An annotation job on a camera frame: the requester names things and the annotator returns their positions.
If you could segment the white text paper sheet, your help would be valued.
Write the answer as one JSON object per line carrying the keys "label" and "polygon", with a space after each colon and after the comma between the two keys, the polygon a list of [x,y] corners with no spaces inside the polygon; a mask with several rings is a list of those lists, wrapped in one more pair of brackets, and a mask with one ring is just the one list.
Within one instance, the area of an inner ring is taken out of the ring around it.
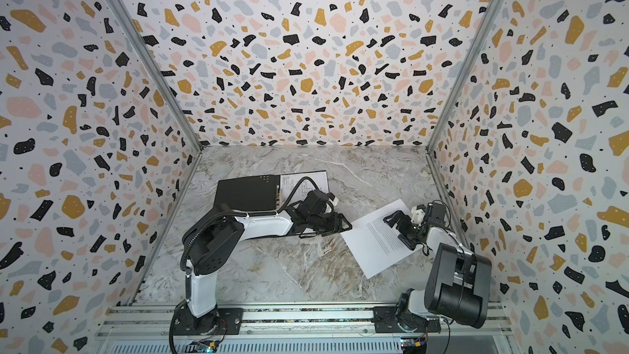
{"label": "white text paper sheet", "polygon": [[409,250],[398,239],[399,231],[384,222],[385,217],[396,211],[410,214],[408,206],[398,199],[352,222],[352,228],[342,233],[347,247],[368,280],[407,257],[419,256],[421,260],[425,259],[421,247]]}

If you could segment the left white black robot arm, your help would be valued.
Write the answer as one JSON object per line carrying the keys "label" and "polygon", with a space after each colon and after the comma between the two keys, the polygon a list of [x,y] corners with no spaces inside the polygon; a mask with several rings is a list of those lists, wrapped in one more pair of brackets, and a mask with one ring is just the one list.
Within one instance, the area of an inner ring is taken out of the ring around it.
{"label": "left white black robot arm", "polygon": [[241,242],[297,236],[308,239],[352,229],[335,211],[332,193],[311,190],[301,201],[286,201],[272,211],[213,208],[182,238],[180,270],[185,273],[185,300],[173,316],[176,334],[207,334],[224,326],[216,300],[219,270]]}

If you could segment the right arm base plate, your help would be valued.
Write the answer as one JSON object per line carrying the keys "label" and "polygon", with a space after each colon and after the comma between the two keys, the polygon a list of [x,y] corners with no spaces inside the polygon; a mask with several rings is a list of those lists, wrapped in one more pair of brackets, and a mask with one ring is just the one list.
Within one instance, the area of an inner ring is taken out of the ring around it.
{"label": "right arm base plate", "polygon": [[374,307],[373,325],[378,334],[432,334],[442,331],[438,318],[401,311],[395,306]]}

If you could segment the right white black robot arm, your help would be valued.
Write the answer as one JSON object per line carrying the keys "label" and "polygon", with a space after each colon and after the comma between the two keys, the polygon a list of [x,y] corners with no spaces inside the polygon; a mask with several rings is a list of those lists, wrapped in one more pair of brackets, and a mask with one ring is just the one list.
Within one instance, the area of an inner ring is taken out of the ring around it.
{"label": "right white black robot arm", "polygon": [[490,299],[491,262],[466,245],[453,231],[450,208],[441,201],[420,204],[406,214],[395,211],[383,221],[396,229],[409,249],[432,258],[424,290],[408,289],[392,319],[409,332],[429,332],[431,313],[475,329],[484,326]]}

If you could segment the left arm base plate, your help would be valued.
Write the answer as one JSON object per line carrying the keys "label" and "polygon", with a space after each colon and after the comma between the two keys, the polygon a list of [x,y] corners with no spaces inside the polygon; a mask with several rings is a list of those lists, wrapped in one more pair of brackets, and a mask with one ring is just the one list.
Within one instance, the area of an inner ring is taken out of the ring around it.
{"label": "left arm base plate", "polygon": [[243,320],[243,309],[239,307],[221,307],[209,311],[204,316],[196,317],[184,305],[175,310],[171,321],[170,335],[238,335]]}

